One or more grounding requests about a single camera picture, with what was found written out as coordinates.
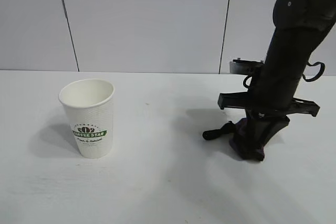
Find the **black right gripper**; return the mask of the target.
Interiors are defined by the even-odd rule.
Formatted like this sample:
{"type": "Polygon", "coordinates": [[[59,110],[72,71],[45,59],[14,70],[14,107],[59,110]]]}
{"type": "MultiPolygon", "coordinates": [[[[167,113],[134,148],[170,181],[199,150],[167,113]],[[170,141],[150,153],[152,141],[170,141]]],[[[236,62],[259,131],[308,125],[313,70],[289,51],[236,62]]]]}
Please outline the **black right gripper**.
{"type": "Polygon", "coordinates": [[[243,74],[244,92],[220,93],[218,106],[220,109],[245,109],[255,111],[266,117],[258,120],[259,139],[256,136],[256,120],[246,115],[246,143],[251,156],[264,156],[264,147],[269,140],[289,125],[290,114],[309,114],[316,117],[320,106],[313,101],[295,97],[298,84],[301,80],[314,82],[321,77],[317,74],[312,78],[302,75],[294,81],[278,80],[269,86],[260,86],[260,75],[257,73],[243,74]]]}

